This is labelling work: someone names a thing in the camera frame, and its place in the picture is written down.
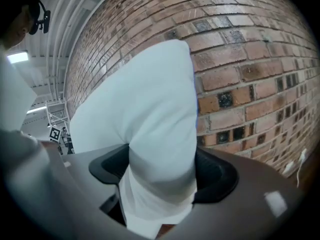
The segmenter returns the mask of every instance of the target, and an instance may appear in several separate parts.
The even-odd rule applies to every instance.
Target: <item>white sticker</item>
[[[71,166],[71,163],[68,162],[68,161],[67,161],[67,162],[64,162],[64,166],[65,166],[65,167],[69,167],[69,166]]]
[[[279,191],[265,193],[264,198],[275,217],[279,217],[287,210],[286,201]]]

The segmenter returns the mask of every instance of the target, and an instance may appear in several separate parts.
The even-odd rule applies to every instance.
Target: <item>electrical outlet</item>
[[[290,161],[286,167],[284,168],[284,171],[282,174],[286,174],[287,172],[289,172],[291,170],[291,168],[294,166],[295,162],[294,161]]]
[[[299,161],[302,162],[302,163],[306,160],[306,152],[307,152],[306,148],[301,152]]]

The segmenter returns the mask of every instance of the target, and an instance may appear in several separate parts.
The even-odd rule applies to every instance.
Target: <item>black headphones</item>
[[[40,15],[40,7],[41,5],[44,14],[43,19],[38,20],[38,17]],[[40,30],[43,30],[43,33],[47,33],[49,31],[49,23],[50,23],[50,17],[51,17],[51,11],[46,10],[44,4],[40,0],[29,0],[29,11],[32,17],[34,18],[34,24],[29,32],[30,35],[34,35],[40,26]]]

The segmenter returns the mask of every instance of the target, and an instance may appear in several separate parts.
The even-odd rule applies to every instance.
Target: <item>pillow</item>
[[[129,144],[120,182],[126,213],[157,220],[189,209],[196,191],[197,95],[188,44],[142,51],[109,76],[70,122],[76,153]]]

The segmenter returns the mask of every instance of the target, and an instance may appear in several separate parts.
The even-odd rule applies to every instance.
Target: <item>person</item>
[[[5,51],[20,44],[29,33],[34,35],[38,30],[40,15],[39,0],[22,0],[14,5],[4,20],[1,20],[0,45]]]

